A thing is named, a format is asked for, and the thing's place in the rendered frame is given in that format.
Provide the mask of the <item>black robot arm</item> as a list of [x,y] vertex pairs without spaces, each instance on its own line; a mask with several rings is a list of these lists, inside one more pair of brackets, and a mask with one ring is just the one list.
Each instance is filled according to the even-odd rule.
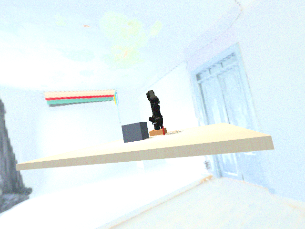
[[154,125],[154,130],[160,130],[160,125],[158,123],[155,123],[155,115],[154,112],[155,111],[159,111],[160,110],[160,106],[158,105],[160,103],[159,98],[154,94],[153,90],[149,90],[146,93],[146,96],[148,98],[148,100],[150,101],[151,104],[151,109],[152,109],[152,117],[149,117],[149,121],[152,122],[152,124]]

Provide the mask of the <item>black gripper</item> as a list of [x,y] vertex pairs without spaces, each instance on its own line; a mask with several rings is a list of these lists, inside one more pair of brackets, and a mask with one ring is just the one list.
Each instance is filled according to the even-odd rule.
[[161,128],[163,128],[163,116],[161,115],[160,110],[154,112],[155,115],[155,122],[160,125]]

